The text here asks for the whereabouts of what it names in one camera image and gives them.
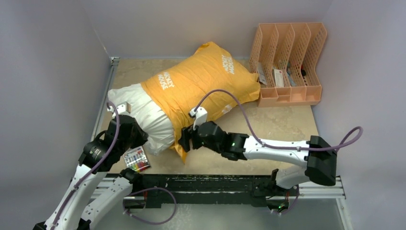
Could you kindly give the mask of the peach plastic file organizer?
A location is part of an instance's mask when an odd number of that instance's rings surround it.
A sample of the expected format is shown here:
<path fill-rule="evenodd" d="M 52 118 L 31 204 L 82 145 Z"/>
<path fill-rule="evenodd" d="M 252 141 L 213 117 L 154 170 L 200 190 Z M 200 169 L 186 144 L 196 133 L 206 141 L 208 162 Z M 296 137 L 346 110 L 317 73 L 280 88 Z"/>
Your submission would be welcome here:
<path fill-rule="evenodd" d="M 316 105 L 322 85 L 316 66 L 327 38 L 323 23 L 260 23 L 249 58 L 251 72 L 263 66 L 268 85 L 261 84 L 258 106 Z M 275 87 L 273 69 L 283 74 L 283 88 Z"/>

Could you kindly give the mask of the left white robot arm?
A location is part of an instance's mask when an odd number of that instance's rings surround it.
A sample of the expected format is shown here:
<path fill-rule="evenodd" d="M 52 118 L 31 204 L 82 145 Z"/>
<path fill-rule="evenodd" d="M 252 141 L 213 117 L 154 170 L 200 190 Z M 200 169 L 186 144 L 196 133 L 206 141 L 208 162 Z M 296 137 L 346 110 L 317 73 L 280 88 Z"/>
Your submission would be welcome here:
<path fill-rule="evenodd" d="M 136 178 L 121 178 L 117 188 L 93 202 L 90 198 L 112 166 L 129 149 L 140 147 L 148 134 L 129 115 L 114 117 L 107 130 L 87 143 L 79 157 L 75 174 L 52 215 L 34 226 L 35 230 L 89 230 L 107 212 L 107 205 L 125 191 L 131 196 L 142 192 L 143 183 Z"/>

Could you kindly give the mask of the white pillow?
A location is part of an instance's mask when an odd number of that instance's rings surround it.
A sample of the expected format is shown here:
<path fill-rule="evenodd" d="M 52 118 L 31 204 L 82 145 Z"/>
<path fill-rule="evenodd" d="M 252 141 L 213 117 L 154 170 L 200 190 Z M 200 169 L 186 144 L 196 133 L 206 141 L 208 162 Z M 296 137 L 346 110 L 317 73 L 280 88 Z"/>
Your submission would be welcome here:
<path fill-rule="evenodd" d="M 169 117 L 152 100 L 140 83 L 108 91 L 108 99 L 115 105 L 127 102 L 130 116 L 148 134 L 144 148 L 151 154 L 159 155 L 168 149 L 175 140 L 174 128 Z"/>

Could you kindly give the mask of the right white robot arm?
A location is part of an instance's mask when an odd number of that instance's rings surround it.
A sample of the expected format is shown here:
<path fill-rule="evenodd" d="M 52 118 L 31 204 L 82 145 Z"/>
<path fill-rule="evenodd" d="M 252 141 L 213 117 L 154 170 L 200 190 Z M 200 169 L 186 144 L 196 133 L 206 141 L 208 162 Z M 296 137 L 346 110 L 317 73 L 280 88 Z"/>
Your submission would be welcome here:
<path fill-rule="evenodd" d="M 248 134 L 225 132 L 210 121 L 182 128 L 178 144 L 185 152 L 205 147 L 230 161 L 270 160 L 290 163 L 290 168 L 272 172 L 269 189 L 275 195 L 306 182 L 323 186 L 336 184 L 337 152 L 319 136 L 291 142 L 255 139 Z"/>

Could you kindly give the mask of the orange Mickey Mouse pillowcase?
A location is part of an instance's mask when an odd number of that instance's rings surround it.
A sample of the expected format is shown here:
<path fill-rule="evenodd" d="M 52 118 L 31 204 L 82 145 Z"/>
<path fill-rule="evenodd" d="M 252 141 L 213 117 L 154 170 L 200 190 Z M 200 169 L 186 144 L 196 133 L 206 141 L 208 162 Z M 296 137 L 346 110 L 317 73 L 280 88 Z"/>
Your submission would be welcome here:
<path fill-rule="evenodd" d="M 214 42 L 202 44 L 181 63 L 141 82 L 143 90 L 168 116 L 173 126 L 176 151 L 182 161 L 187 153 L 178 140 L 181 129 L 193 124 L 189 111 L 208 94 L 202 107 L 214 121 L 240 103 L 259 98 L 258 75 L 249 72 L 231 54 Z"/>

